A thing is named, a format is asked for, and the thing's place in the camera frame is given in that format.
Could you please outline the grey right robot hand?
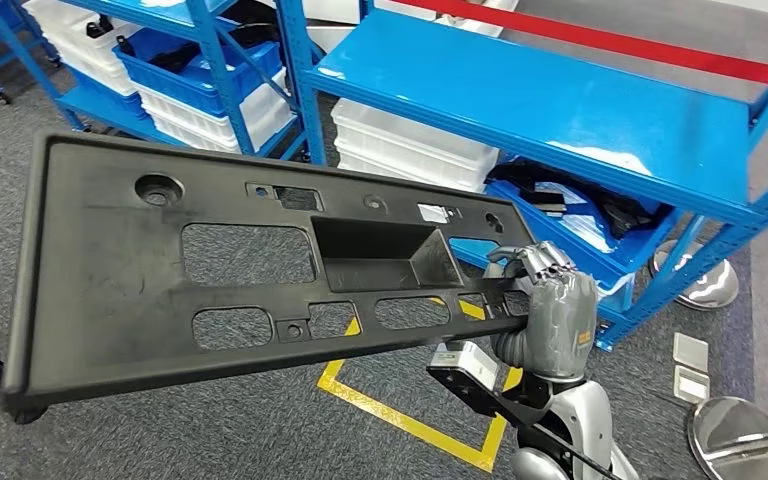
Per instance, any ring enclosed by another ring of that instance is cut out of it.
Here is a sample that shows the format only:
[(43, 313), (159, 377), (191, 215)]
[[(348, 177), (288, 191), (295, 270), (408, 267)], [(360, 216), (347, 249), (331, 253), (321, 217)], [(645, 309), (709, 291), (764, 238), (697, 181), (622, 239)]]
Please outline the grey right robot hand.
[(581, 380), (597, 326), (593, 277), (551, 241), (497, 247), (487, 258), (486, 279), (510, 280), (528, 296), (526, 324), (492, 338), (495, 356), (551, 382)]

